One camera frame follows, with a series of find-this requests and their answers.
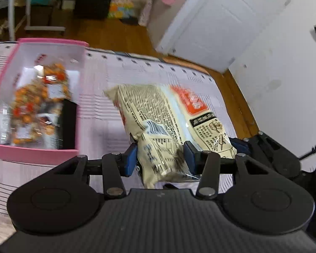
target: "pink box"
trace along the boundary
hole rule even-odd
[[[73,82],[70,81],[69,84],[72,101],[78,103],[79,85],[83,79],[85,47],[87,46],[88,44],[85,42],[66,39],[20,39],[0,75],[0,108],[3,102],[8,104],[12,102],[17,78],[23,71],[32,69],[41,55],[54,56],[64,60],[66,71],[73,76]],[[21,163],[59,165],[78,155],[78,120],[77,118],[75,149],[48,150],[0,145],[0,159]]]

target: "brown floor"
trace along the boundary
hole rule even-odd
[[[47,8],[32,8],[32,25],[44,26],[47,24],[49,10]],[[24,8],[15,10],[16,22],[24,14]],[[16,32],[16,38],[24,37],[50,37],[82,40],[90,47],[102,48],[105,50],[138,53],[162,58],[151,45],[146,28],[123,24],[117,19],[86,20],[75,19],[71,11],[56,11],[53,14],[54,26],[65,26],[64,36],[58,32],[32,32],[27,34],[24,31],[25,23]],[[9,40],[8,33],[3,40]],[[221,91],[226,104],[228,114],[232,120],[238,138],[250,137],[257,132],[257,125],[253,121],[248,105],[244,100],[238,86],[230,73],[222,75],[214,70],[207,69],[214,78]]]

